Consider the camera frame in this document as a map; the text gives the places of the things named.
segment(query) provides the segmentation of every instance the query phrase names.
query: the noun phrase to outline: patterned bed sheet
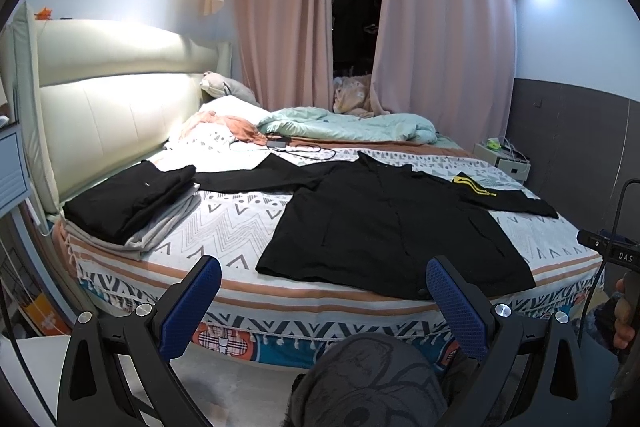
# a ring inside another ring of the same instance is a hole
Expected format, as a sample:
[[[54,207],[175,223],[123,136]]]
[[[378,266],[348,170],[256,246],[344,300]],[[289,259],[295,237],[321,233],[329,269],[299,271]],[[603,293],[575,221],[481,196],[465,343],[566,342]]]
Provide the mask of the patterned bed sheet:
[[[223,159],[228,156],[233,156],[232,164],[238,164],[243,161],[238,155],[252,155],[250,148],[230,152],[228,144],[218,149],[208,141],[192,145],[192,152],[197,150],[197,154],[182,160],[196,166],[215,163],[223,169]],[[486,187],[522,188],[500,170],[471,158],[350,148],[336,150],[332,159],[354,160],[358,150],[379,161],[411,164],[414,169],[445,179],[464,171]],[[282,155],[300,165],[313,161]],[[248,161],[257,164],[260,158]],[[361,331],[379,331],[414,344],[436,368],[446,367],[457,344],[434,302],[394,299],[255,271],[290,195],[200,194],[202,203],[197,210],[142,261],[99,250],[57,227],[73,275],[87,291],[130,312],[140,303],[156,302],[202,255],[212,255],[222,265],[223,281],[193,335],[193,341],[204,347],[240,359],[310,367],[331,343]],[[537,285],[525,292],[496,296],[494,302],[508,303],[514,311],[532,316],[568,312],[590,286],[599,256],[577,243],[577,229],[563,217],[508,212],[492,215],[529,264]]]

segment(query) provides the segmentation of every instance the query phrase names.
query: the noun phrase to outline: blue gripper pad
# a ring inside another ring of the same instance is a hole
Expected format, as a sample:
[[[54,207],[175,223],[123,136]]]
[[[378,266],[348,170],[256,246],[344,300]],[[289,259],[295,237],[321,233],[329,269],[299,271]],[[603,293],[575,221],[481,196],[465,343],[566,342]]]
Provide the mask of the blue gripper pad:
[[[198,263],[202,263],[204,258],[202,257]],[[180,299],[168,312],[160,326],[158,351],[165,362],[182,356],[193,332],[220,289],[222,268],[218,260],[215,257],[207,257],[206,263],[203,264],[193,280],[188,282],[188,279],[191,279],[191,272],[197,268],[197,265],[191,269],[183,282],[178,283],[178,285],[188,283],[188,286],[182,290]]]
[[[427,288],[463,353],[479,362],[484,360],[489,352],[486,325],[437,259],[427,263]]]

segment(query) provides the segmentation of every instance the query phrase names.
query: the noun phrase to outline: folded gray clothing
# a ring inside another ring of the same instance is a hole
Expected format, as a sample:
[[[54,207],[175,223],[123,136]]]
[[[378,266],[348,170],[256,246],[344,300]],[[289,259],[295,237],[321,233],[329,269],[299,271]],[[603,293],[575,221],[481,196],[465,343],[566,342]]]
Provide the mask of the folded gray clothing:
[[[158,247],[178,223],[191,214],[202,201],[198,193],[199,185],[194,185],[178,198],[175,203],[162,208],[142,230],[127,239],[124,245],[108,243],[90,235],[68,219],[64,219],[64,227],[68,233],[75,235],[89,245],[101,248],[115,255],[140,260],[142,254]]]

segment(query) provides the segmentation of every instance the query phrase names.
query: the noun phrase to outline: pink fabric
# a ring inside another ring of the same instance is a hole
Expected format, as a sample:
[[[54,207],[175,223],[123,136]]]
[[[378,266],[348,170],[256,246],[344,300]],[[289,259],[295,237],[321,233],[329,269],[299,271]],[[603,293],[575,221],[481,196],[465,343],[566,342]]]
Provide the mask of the pink fabric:
[[[262,107],[329,109],[331,0],[236,0],[242,74]]]
[[[215,111],[200,111],[182,124],[180,140],[187,138],[199,123],[218,123],[226,125],[234,137],[247,143],[267,145],[267,137],[258,128],[239,116],[218,116]]]
[[[463,148],[504,135],[515,67],[514,0],[382,0],[372,85]]]

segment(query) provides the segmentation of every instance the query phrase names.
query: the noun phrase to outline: small green object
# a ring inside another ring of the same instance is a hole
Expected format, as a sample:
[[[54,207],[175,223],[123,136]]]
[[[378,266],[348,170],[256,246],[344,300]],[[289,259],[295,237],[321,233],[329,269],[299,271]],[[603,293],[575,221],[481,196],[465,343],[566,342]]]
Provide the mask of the small green object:
[[[487,149],[491,149],[492,151],[497,151],[497,150],[500,150],[500,147],[502,146],[500,145],[500,140],[498,140],[497,138],[490,138],[489,140],[486,141]]]

